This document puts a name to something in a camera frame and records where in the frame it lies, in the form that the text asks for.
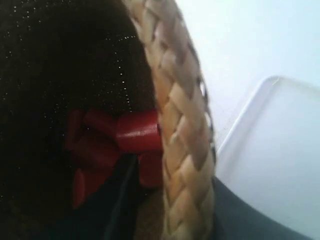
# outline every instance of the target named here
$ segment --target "white plastic tray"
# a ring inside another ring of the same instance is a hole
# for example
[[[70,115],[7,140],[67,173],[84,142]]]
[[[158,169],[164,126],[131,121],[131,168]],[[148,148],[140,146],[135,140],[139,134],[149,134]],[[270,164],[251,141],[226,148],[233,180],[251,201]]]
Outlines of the white plastic tray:
[[[218,150],[216,175],[258,211],[320,239],[320,90],[263,81]]]

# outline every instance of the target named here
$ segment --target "sparkly black fabric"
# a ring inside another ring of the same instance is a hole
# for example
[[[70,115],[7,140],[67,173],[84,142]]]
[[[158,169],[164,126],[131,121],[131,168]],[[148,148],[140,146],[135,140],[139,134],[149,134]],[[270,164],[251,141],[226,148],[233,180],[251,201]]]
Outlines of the sparkly black fabric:
[[[154,108],[144,51],[119,2],[0,1],[1,239],[25,239],[71,211],[69,110]]]

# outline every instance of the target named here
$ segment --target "white wall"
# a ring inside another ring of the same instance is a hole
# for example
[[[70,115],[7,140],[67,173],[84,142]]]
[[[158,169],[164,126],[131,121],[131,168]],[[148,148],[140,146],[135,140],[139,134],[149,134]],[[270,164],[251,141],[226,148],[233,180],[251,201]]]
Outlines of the white wall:
[[[262,79],[320,87],[320,1],[176,1],[201,60],[218,147]]]

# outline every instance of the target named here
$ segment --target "white tray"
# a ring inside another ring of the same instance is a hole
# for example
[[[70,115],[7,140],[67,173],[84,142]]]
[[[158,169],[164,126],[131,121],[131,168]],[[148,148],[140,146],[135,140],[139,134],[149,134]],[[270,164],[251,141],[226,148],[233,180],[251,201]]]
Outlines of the white tray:
[[[320,239],[320,91],[263,81],[218,150],[216,175],[258,211]]]

